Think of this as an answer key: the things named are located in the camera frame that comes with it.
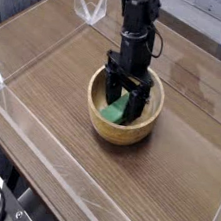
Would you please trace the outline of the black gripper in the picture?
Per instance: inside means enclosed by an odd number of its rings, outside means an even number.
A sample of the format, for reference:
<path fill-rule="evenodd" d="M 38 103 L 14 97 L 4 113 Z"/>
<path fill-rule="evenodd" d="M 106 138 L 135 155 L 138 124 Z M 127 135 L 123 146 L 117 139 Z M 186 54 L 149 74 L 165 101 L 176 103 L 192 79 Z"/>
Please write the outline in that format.
<path fill-rule="evenodd" d="M 131 123 L 141 116 L 153 87 L 154 81 L 148 71 L 151 55 L 110 50 L 107 56 L 106 101 L 112 104 L 118 100 L 122 88 L 129 91 L 124 120 Z"/>

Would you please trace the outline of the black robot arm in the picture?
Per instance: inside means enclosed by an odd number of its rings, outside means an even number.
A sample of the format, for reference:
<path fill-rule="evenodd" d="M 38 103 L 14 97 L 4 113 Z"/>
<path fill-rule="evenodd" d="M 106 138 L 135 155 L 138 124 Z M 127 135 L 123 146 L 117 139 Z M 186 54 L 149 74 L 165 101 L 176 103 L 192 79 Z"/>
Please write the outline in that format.
<path fill-rule="evenodd" d="M 148 71 L 159 17 L 159 0 L 122 0 L 121 47 L 108 51 L 105 65 L 107 106 L 100 110 L 111 123 L 131 123 L 141 116 L 153 80 Z"/>

